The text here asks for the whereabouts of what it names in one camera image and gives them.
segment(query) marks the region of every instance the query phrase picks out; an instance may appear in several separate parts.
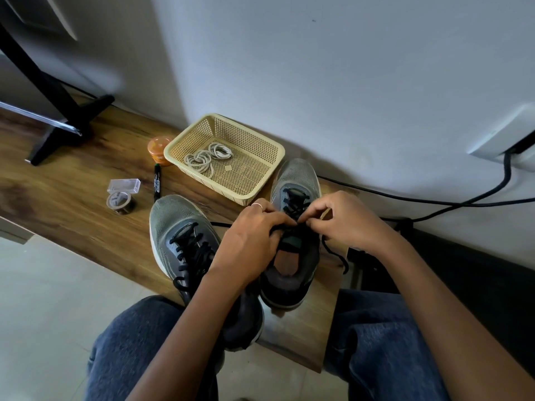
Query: sneaker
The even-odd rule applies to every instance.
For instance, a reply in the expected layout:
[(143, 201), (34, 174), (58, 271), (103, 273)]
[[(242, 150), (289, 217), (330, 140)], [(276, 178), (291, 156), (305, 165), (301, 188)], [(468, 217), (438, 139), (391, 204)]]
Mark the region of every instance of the sneaker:
[[(297, 221), (321, 196), (311, 164), (293, 159), (280, 168), (271, 190), (271, 203)], [(319, 263), (319, 235), (306, 224), (284, 232), (275, 258), (260, 276), (261, 297), (271, 307), (292, 309), (308, 292)]]
[[(150, 211), (149, 225), (156, 262), (173, 281), (187, 306), (210, 269), (221, 239), (202, 211), (180, 195), (158, 199)], [(262, 305), (246, 289), (225, 320), (222, 330), (225, 348), (246, 349), (260, 336), (263, 323)]]

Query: perforated basket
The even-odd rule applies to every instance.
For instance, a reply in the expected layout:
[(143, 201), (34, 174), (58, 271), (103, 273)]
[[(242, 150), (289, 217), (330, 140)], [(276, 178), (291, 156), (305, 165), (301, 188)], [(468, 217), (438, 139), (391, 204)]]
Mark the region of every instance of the perforated basket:
[[(232, 150), (227, 160), (213, 160), (208, 178), (184, 163), (184, 156), (219, 142)], [(218, 114), (207, 114), (173, 139), (165, 158), (187, 175), (240, 205), (249, 205), (284, 157), (284, 147)]]

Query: marker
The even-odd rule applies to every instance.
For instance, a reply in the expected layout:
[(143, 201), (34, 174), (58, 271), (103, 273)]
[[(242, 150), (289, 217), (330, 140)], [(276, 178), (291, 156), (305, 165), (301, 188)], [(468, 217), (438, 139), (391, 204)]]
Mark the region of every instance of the marker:
[(154, 202), (160, 198), (160, 165), (154, 165)]

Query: tiled floor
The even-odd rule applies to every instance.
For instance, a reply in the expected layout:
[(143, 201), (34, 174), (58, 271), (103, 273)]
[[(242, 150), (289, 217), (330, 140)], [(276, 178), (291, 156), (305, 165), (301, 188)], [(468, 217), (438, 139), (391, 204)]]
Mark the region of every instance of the tiled floor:
[[(0, 238), (0, 399), (81, 401), (91, 344), (152, 292), (39, 236)], [(253, 345), (227, 353), (222, 401), (343, 400), (347, 384)]]

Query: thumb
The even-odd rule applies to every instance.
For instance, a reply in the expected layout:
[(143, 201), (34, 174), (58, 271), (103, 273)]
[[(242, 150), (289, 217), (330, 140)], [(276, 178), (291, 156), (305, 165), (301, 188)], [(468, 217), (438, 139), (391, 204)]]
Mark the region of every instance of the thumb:
[(333, 222), (333, 219), (324, 221), (317, 218), (310, 218), (307, 220), (307, 226), (317, 234), (329, 236), (333, 228)]
[(283, 236), (284, 230), (277, 229), (271, 233), (269, 236), (269, 250), (270, 253), (273, 256), (275, 256), (275, 253), (277, 253), (277, 246), (279, 246), (279, 242), (281, 237)]

